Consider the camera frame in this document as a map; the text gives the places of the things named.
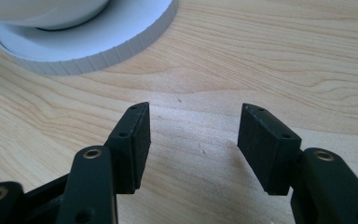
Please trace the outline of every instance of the light wood surface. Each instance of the light wood surface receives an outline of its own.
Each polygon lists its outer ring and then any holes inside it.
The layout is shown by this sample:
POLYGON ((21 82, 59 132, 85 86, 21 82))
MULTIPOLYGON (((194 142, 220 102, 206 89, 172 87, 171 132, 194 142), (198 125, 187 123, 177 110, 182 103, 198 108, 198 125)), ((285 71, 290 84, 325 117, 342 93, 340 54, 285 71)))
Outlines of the light wood surface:
POLYGON ((358 175, 358 0, 181 0, 150 48, 100 72, 33 74, 0 50, 0 181, 26 191, 69 172, 130 105, 150 102, 142 188, 120 223, 294 223, 236 147, 241 104, 358 175))

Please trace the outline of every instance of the white cylinder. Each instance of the white cylinder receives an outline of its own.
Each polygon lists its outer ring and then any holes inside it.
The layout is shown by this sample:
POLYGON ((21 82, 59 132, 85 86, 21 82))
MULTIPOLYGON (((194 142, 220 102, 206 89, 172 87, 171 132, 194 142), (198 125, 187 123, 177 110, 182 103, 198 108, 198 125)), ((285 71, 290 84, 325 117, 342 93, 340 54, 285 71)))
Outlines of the white cylinder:
POLYGON ((0 0, 0 21, 58 30, 96 16, 109 0, 0 0))

